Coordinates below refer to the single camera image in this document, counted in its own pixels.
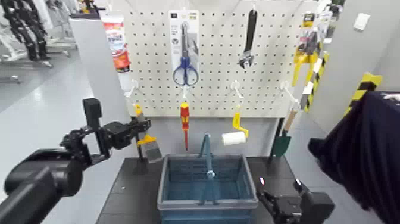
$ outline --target yellow and black striped tape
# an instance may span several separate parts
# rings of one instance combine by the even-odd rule
[[[374,76],[371,73],[365,73],[361,79],[360,85],[351,98],[351,102],[345,111],[345,115],[349,113],[351,108],[361,99],[361,97],[363,97],[367,91],[374,91],[380,82],[382,82],[382,76]]]
[[[315,74],[314,86],[312,87],[311,94],[309,94],[309,96],[308,96],[308,98],[307,98],[307,103],[305,104],[305,107],[304,107],[304,110],[305,110],[306,112],[308,112],[308,110],[310,109],[311,104],[312,104],[313,101],[314,101],[314,94],[315,94],[315,92],[317,91],[317,88],[318,88],[318,86],[319,86],[319,84],[320,84],[320,81],[321,81],[321,77],[322,77],[322,75],[324,74],[324,71],[325,71],[325,64],[326,64],[326,62],[328,61],[328,58],[329,58],[329,54],[325,52],[325,53],[324,53],[324,57],[322,58],[321,67],[320,67],[318,73]]]

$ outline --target product label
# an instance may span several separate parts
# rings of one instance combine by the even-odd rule
[[[104,23],[105,33],[110,43],[112,58],[117,72],[124,73],[129,71],[129,59],[127,52],[127,45],[125,41],[124,23],[123,18],[111,18],[110,21],[107,17],[102,17]]]

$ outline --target plastic basket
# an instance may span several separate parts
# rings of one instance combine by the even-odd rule
[[[203,150],[165,157],[158,191],[163,224],[251,222],[258,199],[246,158],[213,157],[207,145],[205,137],[206,157]]]

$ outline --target pegboard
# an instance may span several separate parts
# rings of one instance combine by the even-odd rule
[[[242,106],[242,117],[284,117],[290,100],[279,89],[292,80],[295,48],[306,11],[315,11],[315,1],[114,1],[124,14],[131,61],[131,78],[139,82],[129,99],[142,106],[147,116],[179,116],[187,101],[195,117],[232,117]],[[252,46],[254,63],[246,69],[237,63],[246,41],[248,13],[258,11]],[[169,36],[170,9],[199,11],[199,82],[187,99],[173,79]],[[239,98],[230,89],[240,83]]]

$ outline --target yellow paint roller handle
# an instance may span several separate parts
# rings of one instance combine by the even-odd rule
[[[235,115],[233,116],[232,126],[233,126],[233,128],[235,128],[235,129],[237,129],[237,130],[239,130],[239,131],[244,132],[245,135],[246,135],[246,138],[249,137],[249,130],[244,129],[244,128],[242,128],[242,127],[240,126],[240,113],[239,113],[239,112],[235,113]]]

